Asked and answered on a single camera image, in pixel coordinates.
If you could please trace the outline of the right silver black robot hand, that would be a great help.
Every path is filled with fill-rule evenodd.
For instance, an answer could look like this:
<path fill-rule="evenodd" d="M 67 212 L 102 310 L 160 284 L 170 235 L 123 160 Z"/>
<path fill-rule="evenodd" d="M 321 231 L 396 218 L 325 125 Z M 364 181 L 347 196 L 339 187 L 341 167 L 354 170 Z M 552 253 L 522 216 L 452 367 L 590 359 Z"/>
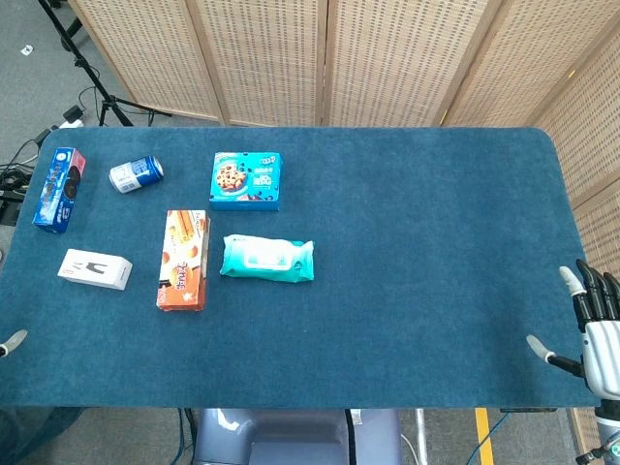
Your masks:
<path fill-rule="evenodd" d="M 559 273 L 568 287 L 580 332 L 579 361 L 549 350 L 533 334 L 526 337 L 530 349 L 545 363 L 584 380 L 588 389 L 605 401 L 619 399 L 619 280 L 600 273 L 578 259 L 574 274 L 566 266 Z"/>

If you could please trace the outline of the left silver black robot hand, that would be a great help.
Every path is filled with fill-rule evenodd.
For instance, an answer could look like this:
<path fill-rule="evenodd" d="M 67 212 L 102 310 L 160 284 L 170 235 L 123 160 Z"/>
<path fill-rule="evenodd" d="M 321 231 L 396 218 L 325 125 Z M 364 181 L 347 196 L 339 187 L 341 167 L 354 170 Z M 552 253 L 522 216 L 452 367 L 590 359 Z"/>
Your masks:
<path fill-rule="evenodd" d="M 13 352 L 27 337 L 28 331 L 21 329 L 14 333 L 7 341 L 0 344 L 0 357 L 6 357 Z"/>

